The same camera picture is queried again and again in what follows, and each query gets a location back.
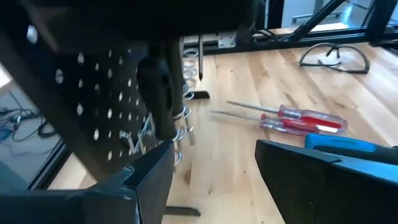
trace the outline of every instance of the black handle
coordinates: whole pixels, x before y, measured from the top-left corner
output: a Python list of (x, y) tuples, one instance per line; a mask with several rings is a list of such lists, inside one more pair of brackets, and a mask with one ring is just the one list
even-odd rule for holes
[(137, 68), (139, 93), (152, 113), (155, 135), (159, 140), (170, 140), (177, 135), (172, 119), (173, 94), (170, 74), (165, 60), (147, 57)]

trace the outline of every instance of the wooden floor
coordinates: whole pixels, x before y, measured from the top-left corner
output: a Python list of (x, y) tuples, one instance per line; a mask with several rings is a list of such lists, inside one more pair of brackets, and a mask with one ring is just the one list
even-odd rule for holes
[[(338, 114), (348, 120), (347, 136), (398, 144), (398, 59), (383, 49), (356, 45), (371, 61), (367, 75), (300, 68), (297, 61), (305, 49), (205, 57), (203, 82), (197, 88), (208, 90), (211, 100), (190, 102), (197, 144), (185, 143), (169, 196), (169, 205), (196, 207), (202, 216), (166, 216), (163, 224), (284, 223), (256, 167), (254, 146), (257, 139), (303, 146), (303, 138), (210, 112), (260, 116), (226, 100)], [(308, 59), (320, 56), (317, 50)], [(343, 61), (347, 68), (362, 63), (350, 52), (343, 53)]]

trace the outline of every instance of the screwdriver shaft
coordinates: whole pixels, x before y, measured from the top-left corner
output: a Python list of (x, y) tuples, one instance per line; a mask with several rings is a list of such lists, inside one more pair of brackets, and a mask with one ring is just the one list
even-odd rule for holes
[(215, 111), (215, 110), (212, 110), (211, 112), (218, 113), (218, 114), (223, 114), (223, 115), (228, 115), (228, 116), (234, 116), (235, 118), (248, 119), (248, 120), (251, 120), (251, 121), (261, 121), (258, 118), (253, 118), (253, 117), (249, 117), (249, 116), (242, 116), (242, 115), (238, 115), (238, 114), (234, 114), (234, 113), (230, 113), (230, 112), (226, 112), (226, 111)]
[(254, 105), (249, 105), (249, 104), (245, 104), (245, 103), (238, 103), (238, 102), (233, 102), (233, 101), (227, 101), (227, 103), (229, 103), (231, 105), (242, 106), (242, 107), (245, 107), (245, 108), (250, 108), (250, 109), (263, 111), (263, 112), (270, 112), (270, 113), (278, 113), (279, 112), (279, 110), (276, 110), (276, 109), (263, 108), (261, 106), (254, 106)]

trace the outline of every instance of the blue tool handle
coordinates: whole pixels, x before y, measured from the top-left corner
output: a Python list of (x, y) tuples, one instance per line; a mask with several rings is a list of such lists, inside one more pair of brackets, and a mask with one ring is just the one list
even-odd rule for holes
[(398, 165), (398, 147), (384, 147), (358, 139), (308, 134), (305, 148), (369, 161)]

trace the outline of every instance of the screwdriver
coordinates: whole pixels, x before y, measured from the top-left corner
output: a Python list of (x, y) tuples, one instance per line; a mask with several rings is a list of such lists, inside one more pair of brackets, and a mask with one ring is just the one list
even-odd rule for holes
[(199, 45), (199, 54), (198, 54), (198, 61), (199, 61), (199, 80), (201, 81), (203, 78), (203, 36), (198, 36), (198, 45)]
[(358, 139), (324, 134), (307, 135), (304, 146), (306, 149), (398, 165), (398, 146), (384, 147)]
[(310, 133), (318, 133), (319, 130), (313, 124), (305, 124), (305, 122), (293, 118), (266, 118), (263, 114), (261, 119), (252, 118), (248, 116), (241, 116), (238, 114), (225, 112), (225, 111), (212, 111), (213, 113), (234, 116), (236, 118), (249, 119), (259, 122), (260, 127), (275, 129), (287, 134), (295, 134), (299, 136), (306, 136)]
[(347, 121), (345, 119), (331, 114), (321, 113), (312, 110), (295, 110), (290, 109), (284, 105), (281, 105), (277, 110), (233, 101), (227, 101), (227, 103), (263, 112), (275, 113), (278, 114), (278, 117), (301, 119), (306, 123), (316, 124), (317, 128), (321, 131), (340, 133), (347, 129)]

